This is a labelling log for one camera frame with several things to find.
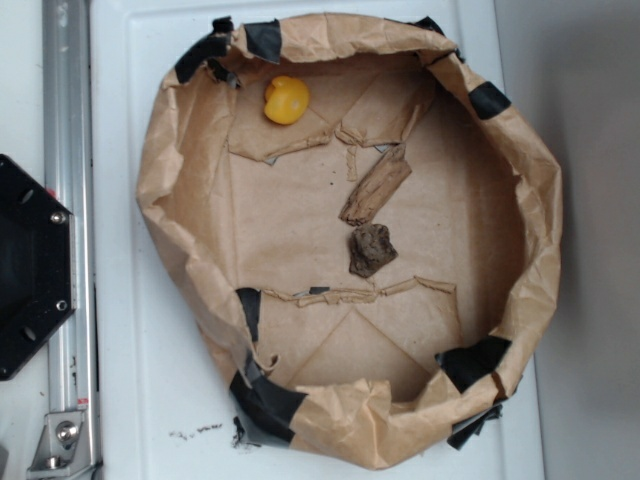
black tape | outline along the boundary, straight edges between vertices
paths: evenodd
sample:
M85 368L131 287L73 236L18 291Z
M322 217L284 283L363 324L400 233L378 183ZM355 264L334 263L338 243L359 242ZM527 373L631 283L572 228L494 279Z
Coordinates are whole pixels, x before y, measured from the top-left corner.
M280 22L249 23L244 26L247 32L247 48L256 57L271 63L280 63L282 35Z
M251 387L247 386L240 372L236 373L230 387L245 430L243 441L288 446L295 435L289 424L306 394L282 388L262 373L256 376L256 370L256 363L249 357L245 371L251 373L248 375Z
M436 360L460 393L492 373L511 345L504 338L488 336L468 348L454 348L436 355Z
M258 341L258 323L260 322L260 300L261 293L259 290L253 288L240 288L236 290L242 308L244 310L244 316L247 319L247 326L251 332L251 340Z
M309 295L320 295L328 292L329 290L331 290L331 287L311 287L309 289Z
M501 416L502 405L494 405L479 415L457 423L453 426L453 435L447 439L447 443L456 450L460 450L473 434L480 435L482 427L484 427L484 422L487 420L497 420Z
M216 18L211 22L211 26L213 27L214 34L233 32L233 22L231 21L231 17Z
M176 63L175 70L180 83L187 83L202 62L212 57L224 57L231 41L233 22L231 17L213 21L213 32L201 38Z
M417 22L411 23L410 25L415 25L416 27L420 27L424 30L431 30L432 32L439 33L443 37L446 37L446 35L442 31L442 28L440 28L440 25L438 25L431 17L424 17L422 20L418 20ZM456 57L458 57L458 60L464 63L465 60L460 53L460 49L456 48L454 53L456 54Z
M511 106L511 101L491 82L484 82L469 92L469 100L480 120L489 120Z
M424 17L422 20L418 20L411 25L415 25L416 27L420 27L424 30L431 30L432 32L439 33L443 37L446 36L440 28L440 25L438 25L431 17Z

screw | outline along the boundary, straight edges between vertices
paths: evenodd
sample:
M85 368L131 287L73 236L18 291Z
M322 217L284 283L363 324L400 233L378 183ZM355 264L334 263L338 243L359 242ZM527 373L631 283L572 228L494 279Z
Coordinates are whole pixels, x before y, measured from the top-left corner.
M64 223L67 223L67 216L64 214L64 212L54 212L51 214L49 220L51 220L51 223L53 223L54 225L62 225Z
M59 455L53 455L44 460L44 466L47 470L57 470L62 466L62 461Z
M72 442L76 439L78 433L79 429L73 422L65 421L56 427L56 437L61 443Z

